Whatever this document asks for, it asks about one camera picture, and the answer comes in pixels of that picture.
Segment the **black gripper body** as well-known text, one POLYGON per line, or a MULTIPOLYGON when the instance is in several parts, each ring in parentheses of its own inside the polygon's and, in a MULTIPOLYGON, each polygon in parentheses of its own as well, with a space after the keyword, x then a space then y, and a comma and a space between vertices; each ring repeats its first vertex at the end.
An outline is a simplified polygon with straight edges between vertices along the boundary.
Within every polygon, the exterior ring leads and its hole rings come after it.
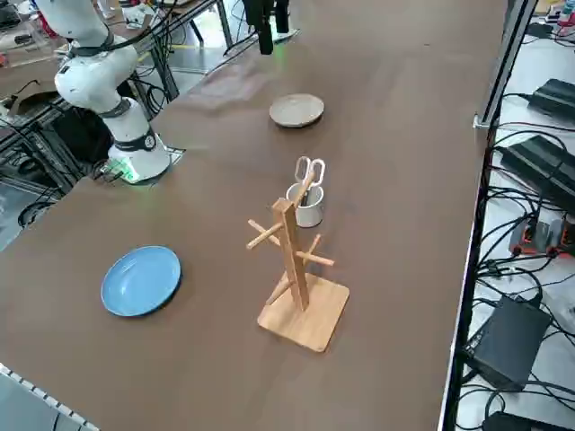
POLYGON ((266 22, 270 18, 274 4, 274 0, 244 0, 246 22, 249 25, 266 22))

